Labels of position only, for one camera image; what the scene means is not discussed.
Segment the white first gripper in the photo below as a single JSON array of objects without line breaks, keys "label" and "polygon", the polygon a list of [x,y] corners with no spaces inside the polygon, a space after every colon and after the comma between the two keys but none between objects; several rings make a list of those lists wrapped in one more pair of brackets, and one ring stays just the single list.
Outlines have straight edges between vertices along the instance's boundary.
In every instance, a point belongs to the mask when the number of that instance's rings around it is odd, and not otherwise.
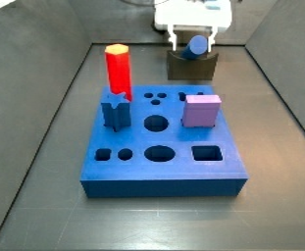
[{"label": "white first gripper", "polygon": [[231,24],[229,0],[154,0],[154,26],[167,30],[171,50],[177,50],[174,29],[195,30],[210,27],[209,53],[213,50],[217,31],[226,31]]}]

